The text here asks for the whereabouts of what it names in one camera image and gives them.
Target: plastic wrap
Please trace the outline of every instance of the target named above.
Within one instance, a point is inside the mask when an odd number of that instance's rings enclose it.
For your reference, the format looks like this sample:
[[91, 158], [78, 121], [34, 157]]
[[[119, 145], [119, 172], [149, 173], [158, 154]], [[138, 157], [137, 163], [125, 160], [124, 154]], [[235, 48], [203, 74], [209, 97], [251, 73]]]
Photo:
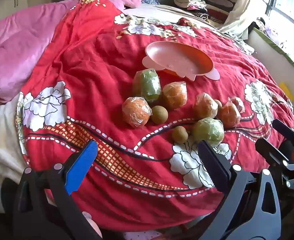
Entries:
[[232, 97], [232, 98], [228, 98], [228, 101], [232, 101], [232, 103], [236, 106], [236, 108], [240, 114], [245, 112], [244, 103], [240, 98]]
[[187, 103], [186, 82], [173, 82], [163, 88], [163, 100], [170, 109], [179, 108]]
[[224, 139], [224, 127], [220, 120], [207, 117], [194, 124], [192, 135], [195, 142], [206, 140], [212, 147], [215, 147]]
[[194, 112], [197, 119], [206, 117], [214, 118], [218, 112], [218, 104], [207, 93], [197, 95], [194, 105]]
[[152, 103], [161, 94], [159, 77], [154, 69], [138, 71], [133, 79], [133, 94]]
[[151, 115], [151, 108], [142, 97], [131, 97], [122, 104], [122, 116], [133, 128], [144, 126]]
[[240, 124], [240, 113], [232, 101], [228, 101], [223, 106], [219, 111], [218, 118], [222, 121], [225, 128], [232, 128]]

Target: orange wrapped in plastic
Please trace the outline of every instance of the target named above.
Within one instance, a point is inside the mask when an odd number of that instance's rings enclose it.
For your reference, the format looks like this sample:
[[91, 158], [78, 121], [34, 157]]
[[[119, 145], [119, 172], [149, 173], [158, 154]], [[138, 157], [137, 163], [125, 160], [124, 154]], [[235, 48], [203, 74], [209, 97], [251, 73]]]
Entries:
[[218, 118], [222, 121], [224, 128], [232, 128], [240, 124], [240, 113], [232, 101], [228, 101], [223, 106]]
[[147, 101], [140, 97], [131, 97], [122, 104], [122, 116], [133, 128], [144, 126], [151, 115]]
[[218, 112], [218, 104], [209, 94], [202, 93], [197, 95], [194, 112], [197, 119], [203, 119], [206, 117], [214, 118]]
[[179, 108], [187, 103], [186, 82], [173, 82], [164, 86], [163, 100], [170, 109]]
[[236, 106], [236, 108], [240, 114], [245, 112], [244, 103], [240, 98], [232, 97], [232, 98], [228, 98], [228, 101], [232, 101], [232, 103]]

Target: bed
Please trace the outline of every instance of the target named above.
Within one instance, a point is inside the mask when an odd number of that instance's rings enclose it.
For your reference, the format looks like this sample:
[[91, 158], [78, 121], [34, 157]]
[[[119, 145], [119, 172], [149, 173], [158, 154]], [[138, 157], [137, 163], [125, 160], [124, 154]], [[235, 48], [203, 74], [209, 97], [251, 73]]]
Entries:
[[[163, 40], [201, 49], [221, 78], [183, 79], [187, 104], [171, 111], [163, 125], [149, 122], [134, 130], [122, 120], [121, 105], [131, 96], [135, 73], [144, 69], [145, 47]], [[240, 125], [225, 129], [214, 150], [245, 170], [267, 167], [255, 151], [258, 138], [276, 147], [282, 143], [271, 128], [273, 119], [294, 127], [287, 97], [259, 61], [206, 22], [170, 6], [142, 4], [121, 11], [110, 0], [77, 0], [43, 50], [17, 95], [0, 106], [0, 180], [19, 182], [26, 166], [41, 170], [63, 163], [93, 139], [98, 156], [72, 197], [102, 228], [171, 227], [217, 207], [222, 194], [193, 139], [176, 144], [170, 137], [174, 127], [190, 129], [196, 122], [191, 108], [197, 94], [206, 92], [223, 103], [232, 96], [243, 100]], [[158, 75], [162, 87], [182, 80]]]

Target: brown round fruit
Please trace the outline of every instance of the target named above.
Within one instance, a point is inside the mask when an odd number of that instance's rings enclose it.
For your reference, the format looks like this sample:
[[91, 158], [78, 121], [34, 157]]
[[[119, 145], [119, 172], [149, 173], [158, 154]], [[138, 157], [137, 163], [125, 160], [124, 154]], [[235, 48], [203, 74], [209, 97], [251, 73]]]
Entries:
[[151, 112], [152, 114], [150, 118], [155, 124], [162, 124], [168, 119], [168, 112], [166, 108], [162, 106], [154, 106], [151, 108]]
[[173, 140], [178, 144], [183, 144], [188, 139], [188, 133], [186, 129], [182, 126], [177, 126], [173, 129], [172, 133]]

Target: screw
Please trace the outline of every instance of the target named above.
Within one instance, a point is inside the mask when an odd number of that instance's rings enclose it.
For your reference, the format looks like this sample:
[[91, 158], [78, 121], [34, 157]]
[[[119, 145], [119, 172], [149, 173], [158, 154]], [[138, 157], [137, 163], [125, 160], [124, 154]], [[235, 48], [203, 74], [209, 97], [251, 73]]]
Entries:
[[25, 170], [24, 170], [24, 173], [28, 174], [31, 172], [31, 168], [30, 167], [27, 167]]
[[270, 171], [268, 169], [263, 169], [263, 173], [267, 176], [270, 175]]
[[62, 164], [61, 164], [61, 163], [56, 163], [56, 164], [53, 166], [53, 168], [54, 168], [55, 170], [60, 170], [60, 169], [62, 168]]
[[239, 166], [238, 164], [234, 164], [232, 166], [232, 168], [235, 170], [235, 171], [241, 171], [241, 166]]

